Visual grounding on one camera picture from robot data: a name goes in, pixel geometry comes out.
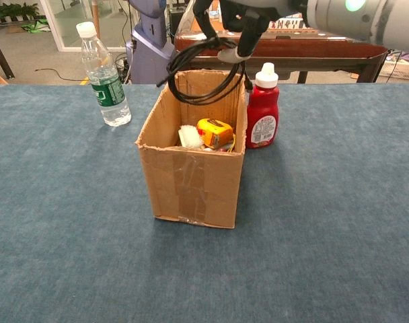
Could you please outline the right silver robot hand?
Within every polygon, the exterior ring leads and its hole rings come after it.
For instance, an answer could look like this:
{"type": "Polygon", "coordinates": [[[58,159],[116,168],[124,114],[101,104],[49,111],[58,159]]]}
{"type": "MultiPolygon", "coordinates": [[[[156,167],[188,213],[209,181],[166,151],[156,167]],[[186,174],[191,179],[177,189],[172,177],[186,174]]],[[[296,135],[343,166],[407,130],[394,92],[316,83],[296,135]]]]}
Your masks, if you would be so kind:
{"type": "Polygon", "coordinates": [[[307,1],[220,1],[223,28],[241,34],[235,48],[219,51],[217,57],[225,63],[248,60],[267,31],[270,22],[295,13],[306,14],[307,1]]]}

